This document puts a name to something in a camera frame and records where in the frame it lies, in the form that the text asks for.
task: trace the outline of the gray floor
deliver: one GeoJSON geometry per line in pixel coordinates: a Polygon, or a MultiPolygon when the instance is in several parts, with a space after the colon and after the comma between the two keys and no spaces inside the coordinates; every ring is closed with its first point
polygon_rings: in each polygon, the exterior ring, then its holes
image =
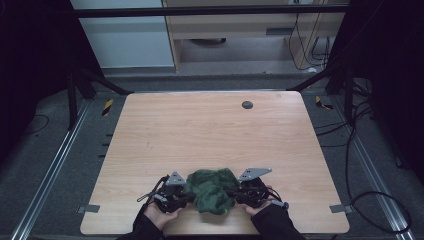
{"type": "MultiPolygon", "coordinates": [[[[146,74],[142,77],[110,77],[116,84],[137,92],[143,91],[191,91],[191,90],[245,90],[285,89],[295,86],[311,76],[307,70],[297,70],[291,61],[282,39],[227,39],[220,45],[199,44],[186,41],[178,73],[146,74]]],[[[324,104],[337,106],[341,95],[326,96],[322,87],[325,80],[303,92],[305,105],[314,127],[343,121],[337,109],[328,110],[315,104],[319,95],[324,104]]],[[[41,239],[86,239],[79,230],[83,214],[77,213],[79,206],[88,203],[98,173],[107,152],[105,143],[110,142],[109,134],[114,132],[125,96],[117,95],[102,86],[95,100],[83,101],[88,104],[85,121],[70,149],[59,175],[50,190],[43,208],[30,233],[31,238],[41,239]],[[102,116],[108,99],[113,99],[108,116],[102,116]]],[[[31,204],[38,186],[49,170],[50,164],[60,147],[68,127],[68,106],[65,91],[41,101],[37,114],[28,127],[28,134],[22,136],[20,144],[10,155],[10,164],[0,175],[0,239],[8,239],[31,204]]],[[[355,97],[355,103],[362,102],[355,97]]],[[[334,126],[316,128],[317,133],[334,126]]],[[[399,199],[412,215],[411,232],[413,239],[424,239],[424,188],[414,173],[396,167],[395,156],[381,134],[378,122],[368,114],[358,120],[358,141],[366,149],[365,158],[371,160],[379,178],[385,183],[392,196],[399,199]]],[[[345,184],[345,146],[348,130],[342,128],[331,134],[319,136],[319,142],[340,195],[342,203],[348,205],[345,184]]],[[[373,177],[369,176],[363,162],[361,149],[354,145],[349,153],[349,179],[352,194],[356,196],[374,189],[373,177]]],[[[366,197],[358,205],[373,221],[390,228],[389,220],[381,207],[381,200],[366,197]]],[[[359,217],[358,213],[347,215],[350,230],[337,239],[402,239],[400,236],[382,232],[359,217]]],[[[330,239],[332,235],[309,235],[312,239],[330,239]]]]}

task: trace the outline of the black sleeve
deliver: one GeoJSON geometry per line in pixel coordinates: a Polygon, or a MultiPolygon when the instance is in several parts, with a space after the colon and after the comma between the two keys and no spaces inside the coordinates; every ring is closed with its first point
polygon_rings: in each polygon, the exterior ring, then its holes
{"type": "Polygon", "coordinates": [[[269,205],[253,216],[252,222],[265,240],[305,240],[280,206],[269,205]]]}
{"type": "Polygon", "coordinates": [[[120,236],[117,240],[158,240],[163,233],[144,214],[137,219],[132,232],[120,236]]]}

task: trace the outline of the wall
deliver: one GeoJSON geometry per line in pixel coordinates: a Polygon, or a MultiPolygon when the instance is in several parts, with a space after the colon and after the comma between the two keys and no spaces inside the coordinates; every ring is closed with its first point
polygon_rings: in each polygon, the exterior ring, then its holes
{"type": "MultiPolygon", "coordinates": [[[[162,7],[160,0],[71,0],[75,9],[162,7]]],[[[103,70],[174,67],[164,17],[80,19],[103,70]]]]}

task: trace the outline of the green cloth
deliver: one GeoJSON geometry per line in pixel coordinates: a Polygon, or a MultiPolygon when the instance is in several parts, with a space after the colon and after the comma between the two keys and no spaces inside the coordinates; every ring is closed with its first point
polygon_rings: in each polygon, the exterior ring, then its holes
{"type": "Polygon", "coordinates": [[[234,198],[228,197],[225,190],[239,186],[239,181],[228,168],[201,169],[188,175],[184,191],[196,194],[193,204],[200,213],[210,212],[222,215],[235,204],[234,198]]]}

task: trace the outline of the black pole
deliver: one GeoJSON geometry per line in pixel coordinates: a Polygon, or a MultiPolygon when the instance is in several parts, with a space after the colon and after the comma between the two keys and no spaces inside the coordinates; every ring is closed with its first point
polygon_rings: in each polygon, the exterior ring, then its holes
{"type": "Polygon", "coordinates": [[[164,7],[125,9],[76,9],[53,14],[77,18],[152,17],[188,15],[275,14],[275,13],[336,13],[348,12],[349,4],[250,5],[208,7],[164,7]]]}

